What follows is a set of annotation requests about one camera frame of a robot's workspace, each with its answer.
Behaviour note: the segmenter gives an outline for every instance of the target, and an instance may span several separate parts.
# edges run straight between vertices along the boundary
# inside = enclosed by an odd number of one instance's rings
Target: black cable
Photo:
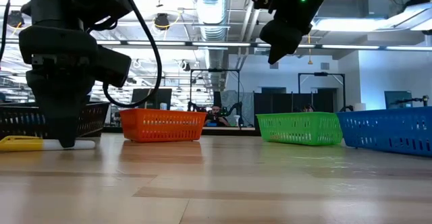
[[[397,3],[396,0],[392,0],[396,5],[405,5],[405,4],[401,4],[401,3]]]
[[[109,94],[108,94],[108,86],[109,85],[106,82],[103,83],[103,93],[105,94],[105,96],[107,97],[109,102],[113,103],[114,105],[117,105],[119,107],[124,107],[124,108],[134,108],[134,107],[137,107],[137,106],[147,102],[149,99],[154,97],[154,95],[158,91],[159,86],[161,85],[161,81],[162,81],[162,61],[161,61],[161,56],[159,54],[159,51],[157,50],[156,42],[155,42],[153,36],[151,35],[149,27],[147,27],[146,22],[144,21],[144,18],[142,18],[142,15],[141,15],[139,9],[137,8],[134,0],[128,0],[128,2],[130,3],[130,6],[134,10],[134,13],[135,13],[136,17],[138,18],[138,21],[140,22],[142,29],[144,30],[144,32],[147,35],[148,41],[151,44],[153,52],[155,53],[156,64],[157,64],[157,79],[156,79],[155,88],[153,90],[151,90],[151,92],[144,99],[142,99],[136,103],[129,104],[129,105],[116,102],[111,96],[109,96]]]
[[[3,59],[3,54],[6,48],[6,32],[7,32],[7,19],[9,17],[9,9],[11,7],[11,0],[7,0],[5,6],[5,14],[3,15],[3,31],[1,31],[1,48],[0,48],[0,63]]]

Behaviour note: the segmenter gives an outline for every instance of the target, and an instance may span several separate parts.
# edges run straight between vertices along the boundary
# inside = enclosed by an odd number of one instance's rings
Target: plastic basket
[[[261,136],[270,142],[322,146],[340,144],[342,132],[334,113],[257,115]]]
[[[100,136],[109,103],[90,103],[80,114],[76,137]],[[45,117],[35,103],[0,105],[0,139],[6,136],[37,136],[56,138],[49,131]]]
[[[207,113],[157,109],[120,111],[124,137],[137,142],[198,140]]]
[[[338,113],[347,146],[432,157],[432,107]]]

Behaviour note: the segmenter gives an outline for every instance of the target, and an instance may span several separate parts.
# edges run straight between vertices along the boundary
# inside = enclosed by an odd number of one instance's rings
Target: black metal frame
[[[191,69],[190,70],[190,89],[189,89],[189,101],[192,102],[192,75],[194,72],[213,72],[213,73],[223,73],[223,72],[237,72],[237,103],[240,102],[240,70],[239,69]]]
[[[341,76],[342,77],[342,90],[344,94],[344,107],[346,107],[346,95],[345,95],[345,74],[339,74],[339,73],[327,73],[327,72],[315,72],[315,73],[299,73],[298,74],[298,93],[301,93],[301,85],[300,85],[300,78],[303,75],[308,76]]]

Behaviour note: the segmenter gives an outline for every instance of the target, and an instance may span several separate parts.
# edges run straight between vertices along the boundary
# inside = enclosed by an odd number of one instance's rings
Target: person
[[[303,107],[303,112],[314,112],[314,111],[315,111],[315,109],[311,104],[305,105]]]
[[[211,107],[211,110],[209,111],[209,114],[206,117],[206,121],[204,125],[216,125],[217,127],[223,127],[227,126],[230,127],[230,123],[228,123],[228,120],[225,117],[220,116],[221,107],[217,105],[213,105]]]

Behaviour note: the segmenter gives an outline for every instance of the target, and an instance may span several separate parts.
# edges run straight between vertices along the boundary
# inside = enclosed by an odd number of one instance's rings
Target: green basket
[[[342,131],[335,113],[276,113],[256,115],[261,136],[269,142],[324,146],[340,144]]]

